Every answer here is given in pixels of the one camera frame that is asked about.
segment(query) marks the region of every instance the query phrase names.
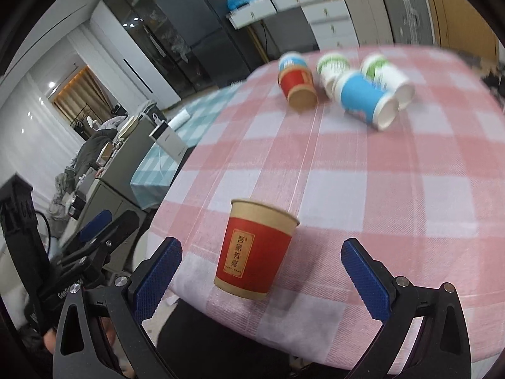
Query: screw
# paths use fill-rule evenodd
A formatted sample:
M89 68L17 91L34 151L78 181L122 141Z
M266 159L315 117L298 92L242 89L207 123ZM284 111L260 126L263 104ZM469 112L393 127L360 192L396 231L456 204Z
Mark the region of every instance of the screw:
M128 278L125 276L119 276L114 281L115 286L124 286L128 283Z
M446 282L443 284L443 288L447 293L454 293L456 291L456 288L452 283Z
M408 286L408 284L410 284L410 281L404 276L399 276L398 278L396 278L396 283L401 287L406 287Z
M78 283L74 283L74 285L70 286L70 293L78 293L81 289L81 286Z

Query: paper cup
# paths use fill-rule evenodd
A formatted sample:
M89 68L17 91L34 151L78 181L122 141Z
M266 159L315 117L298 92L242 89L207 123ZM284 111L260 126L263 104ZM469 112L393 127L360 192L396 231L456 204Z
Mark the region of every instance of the paper cup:
M319 59L316 70L321 77L321 84L326 94L331 97L333 85L343 73L350 70L350 63L343 55L330 52Z
M241 298L264 299L299 224L279 208L233 200L214 285Z
M303 111L317 105L318 97L312 73L301 65L293 65L279 73L279 85L289 105Z
M361 72L385 91L395 93L400 110L404 110L416 95L410 79L382 54L371 54L363 61Z
M358 71L348 71L339 78L333 97L348 113L379 131L388 128L398 114L396 97L373 85Z
M279 71L283 71L293 65L301 65L302 67L308 68L307 62L299 52L287 52L279 58Z

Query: table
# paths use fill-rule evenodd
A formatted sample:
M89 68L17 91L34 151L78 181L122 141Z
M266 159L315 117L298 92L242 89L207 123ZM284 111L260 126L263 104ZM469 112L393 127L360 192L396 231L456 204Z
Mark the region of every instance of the table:
M177 130L188 147L199 143L221 110L233 98L242 83L215 91L186 106L191 119ZM179 164L157 144L153 144L133 175L130 186L140 208L158 207L170 188Z
M342 52L357 66L377 51ZM380 328L340 262L356 237L393 275L458 290L473 368L505 342L505 123L495 100L455 55L427 47L379 51L415 83L417 98L386 132L324 100L301 115L257 69L202 138L155 216L151 255L167 235L183 245L170 289L209 317L271 347L350 369ZM306 59L314 69L320 53ZM230 200L251 197L300 226L266 300L213 285ZM400 372L421 319L391 372Z

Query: red object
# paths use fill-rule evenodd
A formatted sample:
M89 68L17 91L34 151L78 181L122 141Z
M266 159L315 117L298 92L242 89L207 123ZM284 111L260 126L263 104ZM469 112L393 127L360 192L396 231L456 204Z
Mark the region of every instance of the red object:
M296 65L295 67L284 69L279 74L279 85L287 98L289 92L298 85L313 85L312 73L309 69Z
M249 238L249 240L246 240L244 244L237 243L237 239L232 238L234 235L245 234L248 235L246 239ZM247 291L267 293L272 286L290 241L291 236L277 229L231 217L226 228L216 277ZM245 255L242 259L237 255L240 262L238 269L230 267L235 254Z

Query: refrigerator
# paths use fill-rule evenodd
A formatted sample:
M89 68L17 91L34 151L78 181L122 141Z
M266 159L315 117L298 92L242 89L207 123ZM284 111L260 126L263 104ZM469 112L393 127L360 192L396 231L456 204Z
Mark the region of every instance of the refrigerator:
M227 0L156 0L212 81L220 88L263 65L247 29L236 30Z

